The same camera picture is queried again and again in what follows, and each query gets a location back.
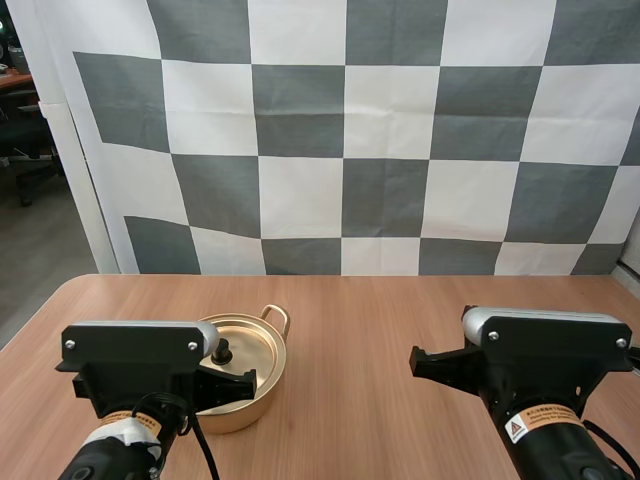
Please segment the pot lid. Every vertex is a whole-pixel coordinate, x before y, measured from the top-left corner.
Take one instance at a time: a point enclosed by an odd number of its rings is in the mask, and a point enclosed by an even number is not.
[[[284,318],[282,334],[265,320],[273,310]],[[200,365],[233,375],[242,375],[255,369],[256,393],[253,400],[221,405],[200,412],[200,415],[221,415],[246,407],[266,395],[282,376],[287,359],[285,339],[289,332],[289,315],[280,307],[267,305],[261,317],[230,313],[201,320],[217,327],[220,343],[216,351],[205,357]]]

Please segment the warning label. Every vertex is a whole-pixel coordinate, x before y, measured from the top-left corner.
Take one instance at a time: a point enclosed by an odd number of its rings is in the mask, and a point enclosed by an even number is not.
[[[100,426],[102,427],[104,425],[109,425],[111,423],[115,423],[124,418],[129,418],[130,416],[131,416],[130,410],[120,410],[118,412],[113,412],[107,415],[106,417],[104,417],[100,421]],[[149,430],[151,430],[151,433],[153,433],[155,437],[157,437],[158,433],[160,433],[160,429],[162,428],[162,425],[156,422],[149,415],[145,415],[144,413],[136,413],[136,420],[138,420],[138,422],[140,422]]]
[[[514,415],[504,426],[513,443],[524,437],[536,428],[544,427],[552,423],[573,423],[582,425],[580,419],[570,408],[564,405],[544,404],[527,408]]]

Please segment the desk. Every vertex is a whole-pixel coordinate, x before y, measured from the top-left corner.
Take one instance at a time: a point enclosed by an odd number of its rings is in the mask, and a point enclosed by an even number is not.
[[[0,76],[0,93],[5,90],[10,90],[20,85],[26,85],[33,83],[33,78],[30,73],[21,75],[16,70],[10,70],[10,75]]]
[[[98,425],[72,375],[54,371],[67,324],[258,314],[267,303],[291,314],[284,385],[258,423],[208,436],[223,480],[516,479],[481,401],[412,378],[411,347],[461,347],[465,304],[600,311],[640,332],[640,301],[608,277],[79,277],[0,352],[2,478],[57,478]],[[586,418],[640,460],[639,409],[640,379],[610,374]],[[206,468],[190,434],[163,479],[207,479]]]

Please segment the black cable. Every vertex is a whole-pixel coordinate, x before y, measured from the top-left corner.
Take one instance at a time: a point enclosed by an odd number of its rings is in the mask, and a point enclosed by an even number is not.
[[[207,444],[206,438],[204,438],[204,433],[202,433],[202,429],[200,428],[200,423],[198,422],[198,416],[196,415],[195,410],[191,410],[189,423],[193,428],[193,433],[195,433],[196,438],[198,439],[198,443],[200,444],[200,448],[202,449],[202,453],[204,453],[204,458],[207,460],[207,465],[209,466],[209,472],[211,472],[211,478],[213,480],[220,480],[220,475],[218,474],[218,468],[216,467],[216,462],[213,459],[213,454],[211,453],[211,449]]]
[[[193,429],[193,433],[198,440],[198,444],[200,444],[200,448],[202,449],[202,453],[204,454],[204,458],[207,461],[207,466],[209,467],[209,473],[211,473],[211,478],[213,480],[220,480],[220,475],[218,474],[218,468],[216,467],[216,462],[213,459],[213,454],[211,453],[211,449],[209,448],[209,444],[207,443],[207,439],[202,433],[202,429],[200,428],[200,423],[198,422],[198,416],[196,415],[196,411],[193,407],[189,405],[189,403],[182,397],[178,395],[174,395],[172,393],[166,392],[153,392],[143,396],[138,403],[131,410],[131,416],[135,418],[136,414],[140,411],[140,409],[150,400],[155,400],[161,403],[167,403],[169,405],[173,405],[177,407],[181,414],[187,417],[187,425],[181,432],[178,432],[178,436],[182,437],[189,433],[191,429]],[[164,466],[164,462],[166,460],[166,453],[162,452],[162,456],[158,460],[159,465],[161,467]]]
[[[624,447],[620,445],[611,435],[609,435],[595,423],[589,420],[585,420],[583,423],[587,430],[593,432],[595,435],[600,437],[607,445],[613,448],[613,450],[618,455],[620,455],[620,458],[624,460],[624,463],[629,466],[629,469],[631,469],[631,473],[633,474],[635,480],[640,480],[640,467],[638,467],[638,464],[633,459],[633,457],[629,455],[629,452],[627,452]]]

